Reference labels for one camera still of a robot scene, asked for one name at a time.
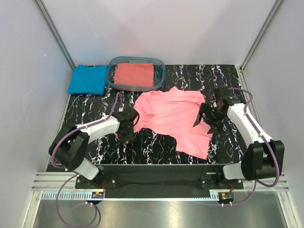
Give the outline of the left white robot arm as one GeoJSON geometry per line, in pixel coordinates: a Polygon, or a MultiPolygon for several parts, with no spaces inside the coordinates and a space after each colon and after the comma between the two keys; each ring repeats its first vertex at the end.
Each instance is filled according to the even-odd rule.
{"type": "Polygon", "coordinates": [[[139,117],[135,109],[127,107],[105,119],[80,125],[65,124],[48,150],[51,161],[54,165],[59,162],[59,167],[83,176],[90,187],[98,188],[103,181],[103,172],[85,158],[87,146],[109,134],[116,135],[120,143],[133,141],[139,117]]]}

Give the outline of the pink t shirt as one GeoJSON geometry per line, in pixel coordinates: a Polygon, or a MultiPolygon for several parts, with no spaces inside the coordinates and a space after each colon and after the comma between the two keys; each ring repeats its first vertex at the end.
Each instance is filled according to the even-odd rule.
{"type": "Polygon", "coordinates": [[[173,137],[176,150],[188,155],[206,159],[212,134],[209,125],[200,122],[193,126],[200,105],[205,102],[199,91],[183,91],[173,87],[168,92],[149,91],[142,93],[134,104],[139,121],[134,132],[147,128],[157,134],[173,137]]]}

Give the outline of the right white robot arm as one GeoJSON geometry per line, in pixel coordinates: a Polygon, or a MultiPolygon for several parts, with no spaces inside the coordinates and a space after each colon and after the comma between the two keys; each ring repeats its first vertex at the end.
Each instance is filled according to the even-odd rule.
{"type": "Polygon", "coordinates": [[[251,99],[234,94],[234,88],[227,86],[214,90],[215,101],[208,105],[201,103],[194,126],[204,122],[210,126],[208,133],[222,128],[225,118],[231,120],[243,137],[247,150],[239,163],[224,165],[218,174],[216,184],[227,188],[233,180],[256,181],[271,188],[282,173],[285,146],[281,140],[273,140],[249,111],[251,99]]]}

